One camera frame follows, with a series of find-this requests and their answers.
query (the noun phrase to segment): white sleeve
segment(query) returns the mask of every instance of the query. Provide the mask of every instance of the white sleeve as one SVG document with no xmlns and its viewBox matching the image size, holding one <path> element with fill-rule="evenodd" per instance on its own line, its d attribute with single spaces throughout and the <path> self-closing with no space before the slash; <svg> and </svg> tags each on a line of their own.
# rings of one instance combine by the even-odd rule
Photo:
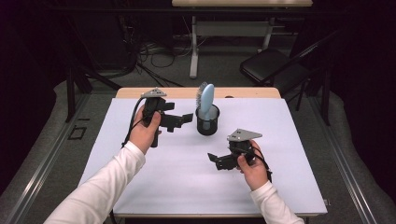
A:
<svg viewBox="0 0 396 224">
<path fill-rule="evenodd" d="M 45 223 L 103 223 L 145 162 L 143 152 L 128 142 L 106 166 L 69 194 Z"/>
<path fill-rule="evenodd" d="M 274 185 L 268 181 L 266 184 L 250 192 L 253 202 L 262 211 L 262 216 L 268 224 L 297 224 L 304 221 L 297 217 L 277 194 Z"/>
</svg>

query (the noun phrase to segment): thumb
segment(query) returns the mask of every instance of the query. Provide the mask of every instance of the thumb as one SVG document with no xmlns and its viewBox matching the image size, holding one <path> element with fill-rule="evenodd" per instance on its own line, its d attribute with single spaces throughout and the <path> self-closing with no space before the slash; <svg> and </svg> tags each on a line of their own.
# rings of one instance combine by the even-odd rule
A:
<svg viewBox="0 0 396 224">
<path fill-rule="evenodd" d="M 248 165 L 247 160 L 245 159 L 244 156 L 239 156 L 238 159 L 238 165 L 241 168 L 242 172 L 244 172 L 244 174 L 251 169 L 250 166 Z"/>
<path fill-rule="evenodd" d="M 151 131 L 155 132 L 157 131 L 158 126 L 160 126 L 160 123 L 161 123 L 161 115 L 156 111 L 152 116 L 151 123 L 149 124 L 148 128 Z"/>
</svg>

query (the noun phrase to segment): white tabletop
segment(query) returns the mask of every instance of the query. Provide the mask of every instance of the white tabletop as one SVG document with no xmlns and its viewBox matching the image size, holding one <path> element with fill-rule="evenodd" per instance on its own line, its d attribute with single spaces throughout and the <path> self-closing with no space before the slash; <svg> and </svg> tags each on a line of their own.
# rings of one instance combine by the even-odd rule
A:
<svg viewBox="0 0 396 224">
<path fill-rule="evenodd" d="M 174 7 L 311 7 L 311 0 L 173 0 Z"/>
<path fill-rule="evenodd" d="M 175 102 L 169 115 L 195 110 L 194 99 Z M 136 99 L 113 99 L 93 146 L 80 183 L 104 166 L 120 150 L 128 132 Z M 289 207 L 301 216 L 327 213 L 318 184 L 305 156 L 299 135 L 283 99 L 215 99 L 219 129 L 211 136 L 196 131 L 196 117 L 181 129 L 159 136 L 147 163 L 134 177 L 114 207 L 116 214 L 133 217 L 249 217 L 259 209 L 249 197 L 249 188 L 237 170 L 218 171 L 207 153 L 230 154 L 227 136 L 237 128 L 262 133 L 255 139 L 272 169 L 273 183 Z"/>
</svg>

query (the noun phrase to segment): black cup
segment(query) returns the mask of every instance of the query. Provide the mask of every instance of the black cup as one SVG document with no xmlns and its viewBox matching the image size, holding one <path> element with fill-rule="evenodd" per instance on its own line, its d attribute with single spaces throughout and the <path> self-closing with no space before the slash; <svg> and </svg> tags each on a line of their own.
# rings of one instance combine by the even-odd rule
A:
<svg viewBox="0 0 396 224">
<path fill-rule="evenodd" d="M 202 135 L 212 135 L 218 130 L 218 118 L 220 115 L 219 108 L 215 105 L 210 106 L 209 119 L 205 119 L 205 115 L 199 113 L 198 108 L 195 110 L 197 117 L 197 130 Z"/>
</svg>

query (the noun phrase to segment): hand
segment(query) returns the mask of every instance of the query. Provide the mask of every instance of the hand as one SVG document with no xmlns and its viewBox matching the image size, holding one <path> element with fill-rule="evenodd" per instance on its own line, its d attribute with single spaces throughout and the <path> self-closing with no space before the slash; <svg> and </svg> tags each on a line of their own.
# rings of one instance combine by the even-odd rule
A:
<svg viewBox="0 0 396 224">
<path fill-rule="evenodd" d="M 160 126 L 161 115 L 157 111 L 154 112 L 150 125 L 145 127 L 142 120 L 143 109 L 144 106 L 142 105 L 134 117 L 134 125 L 137 122 L 139 123 L 132 129 L 131 134 L 129 135 L 129 141 L 134 143 L 134 145 L 146 155 L 152 141 L 154 140 L 154 134 Z"/>
<path fill-rule="evenodd" d="M 259 145 L 257 145 L 257 143 L 253 140 L 250 140 L 250 144 L 257 148 L 254 150 L 254 153 L 258 156 L 261 156 L 261 154 L 257 151 L 260 150 Z M 249 165 L 245 159 L 245 156 L 241 155 L 238 157 L 238 164 L 238 169 L 241 170 L 242 174 L 244 174 L 245 180 L 247 181 L 247 184 L 250 186 L 251 190 L 259 189 L 268 182 L 267 170 L 265 169 L 262 161 L 255 158 Z"/>
</svg>

